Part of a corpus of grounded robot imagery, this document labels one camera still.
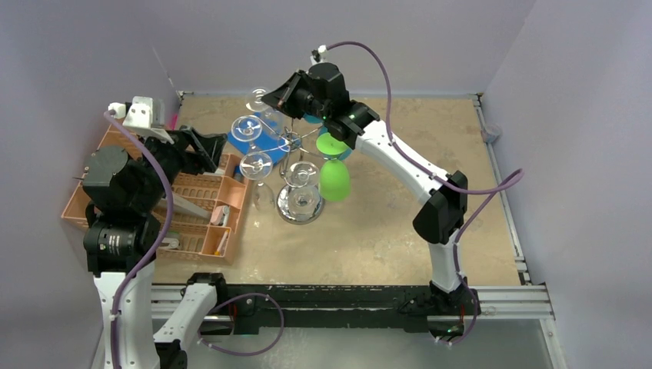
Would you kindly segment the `clear wine glass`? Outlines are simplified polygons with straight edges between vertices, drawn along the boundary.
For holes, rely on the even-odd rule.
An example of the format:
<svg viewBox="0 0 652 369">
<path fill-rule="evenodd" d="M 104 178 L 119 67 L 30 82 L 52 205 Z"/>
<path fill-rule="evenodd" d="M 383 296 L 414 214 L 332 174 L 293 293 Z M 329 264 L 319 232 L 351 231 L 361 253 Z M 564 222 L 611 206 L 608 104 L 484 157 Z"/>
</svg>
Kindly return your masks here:
<svg viewBox="0 0 652 369">
<path fill-rule="evenodd" d="M 267 125 L 265 130 L 271 137 L 278 137 L 284 134 L 285 116 L 261 100 L 267 93 L 269 90 L 264 87 L 251 89 L 245 97 L 245 107 Z"/>
<path fill-rule="evenodd" d="M 271 187 L 264 182 L 273 169 L 271 157 L 262 151 L 247 153 L 240 162 L 241 174 L 254 182 L 253 203 L 259 211 L 275 209 L 275 195 Z"/>
<path fill-rule="evenodd" d="M 247 154 L 259 147 L 259 139 L 266 127 L 259 117 L 243 115 L 232 122 L 228 142 L 242 154 Z"/>
<path fill-rule="evenodd" d="M 313 221 L 321 208 L 319 176 L 319 169 L 309 161 L 297 161 L 285 173 L 289 214 L 299 224 Z"/>
</svg>

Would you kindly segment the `blue plastic wine glass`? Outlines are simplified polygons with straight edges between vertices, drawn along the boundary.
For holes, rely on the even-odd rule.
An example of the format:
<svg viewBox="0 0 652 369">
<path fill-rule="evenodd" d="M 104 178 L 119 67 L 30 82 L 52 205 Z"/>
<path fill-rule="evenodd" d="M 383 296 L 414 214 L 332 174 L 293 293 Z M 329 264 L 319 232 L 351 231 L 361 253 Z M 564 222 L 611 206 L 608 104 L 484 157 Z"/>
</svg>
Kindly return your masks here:
<svg viewBox="0 0 652 369">
<path fill-rule="evenodd" d="M 338 141 L 328 132 L 328 129 L 321 118 L 312 115 L 304 115 L 303 119 L 308 124 L 319 126 L 315 145 L 324 158 L 343 161 L 350 156 L 352 150 L 345 143 Z"/>
</svg>

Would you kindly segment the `green plastic wine glass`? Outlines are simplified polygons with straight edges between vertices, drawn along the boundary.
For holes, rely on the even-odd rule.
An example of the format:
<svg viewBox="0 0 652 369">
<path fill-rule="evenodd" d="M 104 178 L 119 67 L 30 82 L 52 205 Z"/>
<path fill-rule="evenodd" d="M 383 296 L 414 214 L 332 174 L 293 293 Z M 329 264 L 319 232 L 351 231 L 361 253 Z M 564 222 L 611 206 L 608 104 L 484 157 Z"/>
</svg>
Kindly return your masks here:
<svg viewBox="0 0 652 369">
<path fill-rule="evenodd" d="M 330 133 L 320 135 L 316 146 L 327 159 L 320 169 L 320 194 L 326 201 L 343 201 L 351 193 L 351 177 L 341 157 L 350 148 Z"/>
</svg>

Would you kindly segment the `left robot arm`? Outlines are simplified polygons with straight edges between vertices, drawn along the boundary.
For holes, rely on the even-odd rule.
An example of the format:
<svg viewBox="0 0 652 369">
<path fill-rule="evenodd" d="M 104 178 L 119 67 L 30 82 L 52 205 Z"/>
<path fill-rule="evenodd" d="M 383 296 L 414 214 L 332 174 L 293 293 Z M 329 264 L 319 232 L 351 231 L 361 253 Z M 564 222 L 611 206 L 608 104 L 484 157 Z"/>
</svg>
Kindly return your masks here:
<svg viewBox="0 0 652 369">
<path fill-rule="evenodd" d="M 157 339 L 152 331 L 156 251 L 171 227 L 175 179 L 217 170 L 226 141 L 224 134 L 202 135 L 184 126 L 167 141 L 132 138 L 139 158 L 109 145 L 86 159 L 83 246 L 101 298 L 110 368 L 187 367 L 181 339 Z"/>
</svg>

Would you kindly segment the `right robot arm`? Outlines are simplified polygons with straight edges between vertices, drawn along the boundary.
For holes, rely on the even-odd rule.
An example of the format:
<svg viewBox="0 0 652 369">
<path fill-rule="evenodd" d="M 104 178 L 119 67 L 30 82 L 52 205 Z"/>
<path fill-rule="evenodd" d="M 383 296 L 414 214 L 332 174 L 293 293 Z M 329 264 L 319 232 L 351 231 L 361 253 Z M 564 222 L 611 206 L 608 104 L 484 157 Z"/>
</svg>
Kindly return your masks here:
<svg viewBox="0 0 652 369">
<path fill-rule="evenodd" d="M 479 298 L 461 267 L 461 236 L 467 228 L 467 178 L 463 173 L 450 175 L 411 148 L 400 148 L 402 141 L 388 123 L 368 105 L 351 98 L 344 76 L 330 62 L 297 70 L 260 100 L 289 118 L 320 118 L 336 140 L 374 159 L 401 181 L 421 205 L 412 225 L 429 247 L 434 307 L 449 313 L 467 298 L 470 307 L 466 312 L 479 315 Z"/>
</svg>

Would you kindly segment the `chrome wine glass rack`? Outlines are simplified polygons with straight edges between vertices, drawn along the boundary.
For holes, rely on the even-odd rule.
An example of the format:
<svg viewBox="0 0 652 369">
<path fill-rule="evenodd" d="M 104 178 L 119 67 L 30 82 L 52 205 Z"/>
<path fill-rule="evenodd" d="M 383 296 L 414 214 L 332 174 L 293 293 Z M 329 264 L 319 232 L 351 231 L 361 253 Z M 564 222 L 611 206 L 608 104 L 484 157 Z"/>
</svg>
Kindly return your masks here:
<svg viewBox="0 0 652 369">
<path fill-rule="evenodd" d="M 277 136 L 273 148 L 260 149 L 256 140 L 271 130 L 262 120 L 253 115 L 236 119 L 231 126 L 233 139 L 249 146 L 247 154 L 241 159 L 241 175 L 255 183 L 254 206 L 258 209 L 273 208 L 288 223 L 309 224 L 323 211 L 325 200 L 319 191 L 319 168 L 309 161 L 296 161 L 290 164 L 288 154 L 294 150 L 306 152 L 302 147 L 302 136 L 293 131 L 285 131 Z M 271 175 L 274 162 L 270 156 L 273 151 L 281 151 L 287 156 L 281 169 L 284 185 L 275 193 L 264 180 Z"/>
</svg>

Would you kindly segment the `blue square mat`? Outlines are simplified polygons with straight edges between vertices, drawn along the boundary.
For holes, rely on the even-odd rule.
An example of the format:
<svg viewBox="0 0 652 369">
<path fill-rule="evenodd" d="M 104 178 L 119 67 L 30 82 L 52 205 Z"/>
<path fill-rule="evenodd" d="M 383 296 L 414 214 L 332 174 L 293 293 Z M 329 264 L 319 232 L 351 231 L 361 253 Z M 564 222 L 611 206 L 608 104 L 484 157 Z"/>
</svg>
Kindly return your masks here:
<svg viewBox="0 0 652 369">
<path fill-rule="evenodd" d="M 274 164 L 289 150 L 289 142 L 256 115 L 242 115 L 231 124 L 228 142 L 241 151 L 239 170 L 247 179 L 269 176 Z"/>
</svg>

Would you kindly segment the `orange plastic desk organizer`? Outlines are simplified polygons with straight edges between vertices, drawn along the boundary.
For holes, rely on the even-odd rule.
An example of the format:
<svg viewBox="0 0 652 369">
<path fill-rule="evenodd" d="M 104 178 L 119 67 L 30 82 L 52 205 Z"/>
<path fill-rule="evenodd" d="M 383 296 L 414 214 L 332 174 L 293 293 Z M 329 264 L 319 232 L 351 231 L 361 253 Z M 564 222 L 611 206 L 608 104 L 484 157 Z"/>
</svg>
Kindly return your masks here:
<svg viewBox="0 0 652 369">
<path fill-rule="evenodd" d="M 239 249 L 239 234 L 244 228 L 240 220 L 245 213 L 251 182 L 234 178 L 241 157 L 225 153 L 219 161 L 218 174 L 179 174 L 172 184 L 175 196 L 180 196 L 199 208 L 212 213 L 228 211 L 216 223 L 176 211 L 171 232 L 179 236 L 176 249 L 159 248 L 160 258 L 179 261 L 230 265 Z"/>
</svg>

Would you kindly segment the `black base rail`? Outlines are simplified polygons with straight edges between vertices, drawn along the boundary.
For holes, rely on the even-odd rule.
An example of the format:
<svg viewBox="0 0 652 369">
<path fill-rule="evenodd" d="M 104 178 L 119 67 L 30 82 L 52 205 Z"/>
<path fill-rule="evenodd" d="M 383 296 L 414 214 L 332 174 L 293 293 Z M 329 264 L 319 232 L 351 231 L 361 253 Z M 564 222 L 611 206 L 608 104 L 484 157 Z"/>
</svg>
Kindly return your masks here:
<svg viewBox="0 0 652 369">
<path fill-rule="evenodd" d="M 263 327 L 400 329 L 460 337 L 465 319 L 481 312 L 478 293 L 434 285 L 227 284 L 212 315 L 224 315 L 236 334 Z"/>
</svg>

